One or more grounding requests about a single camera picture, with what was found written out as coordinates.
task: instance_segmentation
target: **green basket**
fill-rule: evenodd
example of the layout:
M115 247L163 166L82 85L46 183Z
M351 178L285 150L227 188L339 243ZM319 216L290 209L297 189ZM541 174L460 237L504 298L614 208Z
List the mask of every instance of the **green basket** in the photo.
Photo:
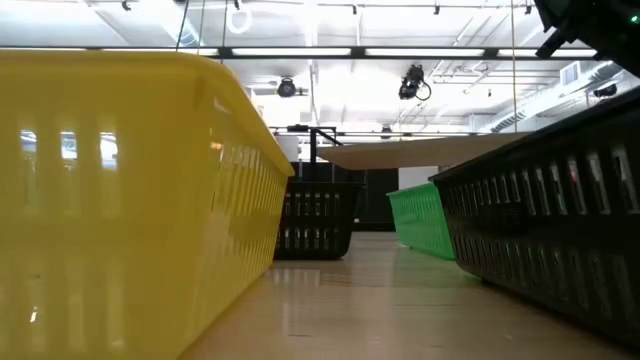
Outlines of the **green basket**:
M415 186L387 194L400 243L453 260L449 230L433 184Z

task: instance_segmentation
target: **ceiling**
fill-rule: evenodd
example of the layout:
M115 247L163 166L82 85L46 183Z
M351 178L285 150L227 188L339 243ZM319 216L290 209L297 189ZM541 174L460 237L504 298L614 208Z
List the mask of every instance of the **ceiling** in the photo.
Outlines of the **ceiling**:
M173 0L128 1L130 11L120 0L2 0L0 46L172 47L181 36L183 46L208 47L510 48L537 47L549 36L535 6L527 14L533 1L526 0L516 0L515 9L510 0L243 0L239 11L233 0L188 3L181 31L185 6ZM477 131L478 124L513 109L514 93L517 105L558 83L559 71L571 63L528 60L514 69L511 61L482 59L224 62L253 92L269 125L311 122L344 131L379 131L382 125L398 131ZM398 98L412 64L423 66L433 90L424 103ZM275 88L282 77L313 87L313 97L279 98ZM539 116L566 116L571 107L566 109L545 109Z

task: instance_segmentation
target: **black basket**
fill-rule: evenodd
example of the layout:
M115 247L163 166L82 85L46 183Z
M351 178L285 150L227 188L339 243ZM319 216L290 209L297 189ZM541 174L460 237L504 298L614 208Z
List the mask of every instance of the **black basket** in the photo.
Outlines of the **black basket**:
M432 177L458 264L640 346L640 89Z
M333 260L349 250L362 184L293 182L287 185L276 260Z

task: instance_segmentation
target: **yellow basket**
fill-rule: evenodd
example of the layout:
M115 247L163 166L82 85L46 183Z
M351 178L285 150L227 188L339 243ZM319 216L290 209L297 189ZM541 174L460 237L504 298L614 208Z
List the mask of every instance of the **yellow basket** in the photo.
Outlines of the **yellow basket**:
M176 359L271 263L292 169L230 71L0 52L0 359Z

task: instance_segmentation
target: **floor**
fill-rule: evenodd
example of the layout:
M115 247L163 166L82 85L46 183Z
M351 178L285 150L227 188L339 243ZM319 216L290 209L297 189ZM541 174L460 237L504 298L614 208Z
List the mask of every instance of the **floor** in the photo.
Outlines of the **floor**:
M638 357L393 234L356 233L342 261L275 263L182 358Z

